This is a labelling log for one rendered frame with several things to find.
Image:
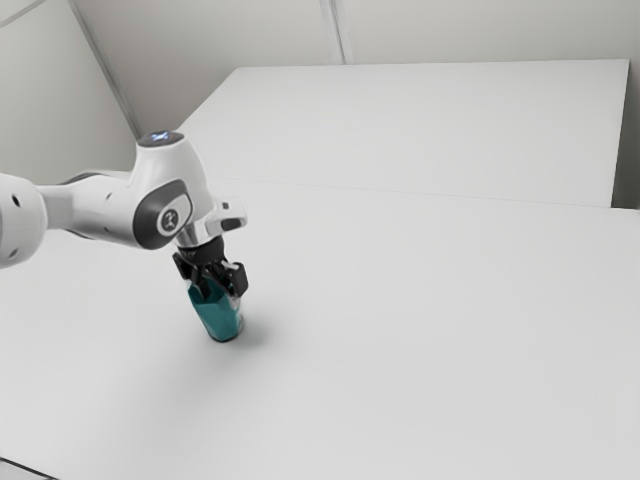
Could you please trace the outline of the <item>teal faceted mug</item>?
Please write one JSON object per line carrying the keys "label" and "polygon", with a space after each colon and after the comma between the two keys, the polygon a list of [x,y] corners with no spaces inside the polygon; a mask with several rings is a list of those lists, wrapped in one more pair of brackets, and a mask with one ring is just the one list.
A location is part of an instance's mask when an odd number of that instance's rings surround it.
{"label": "teal faceted mug", "polygon": [[208,335],[217,342],[235,339],[243,327],[240,300],[227,295],[219,285],[209,279],[206,280],[205,290],[206,296],[197,285],[191,284],[188,295]]}

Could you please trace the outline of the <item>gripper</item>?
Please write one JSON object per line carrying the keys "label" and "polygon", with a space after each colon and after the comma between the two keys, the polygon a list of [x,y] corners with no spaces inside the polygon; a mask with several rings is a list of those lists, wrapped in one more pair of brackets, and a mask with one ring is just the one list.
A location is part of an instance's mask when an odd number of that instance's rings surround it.
{"label": "gripper", "polygon": [[179,248],[173,254],[178,272],[190,280],[202,298],[212,295],[214,280],[228,296],[243,296],[249,288],[245,266],[232,263],[225,256],[222,237],[194,248]]}

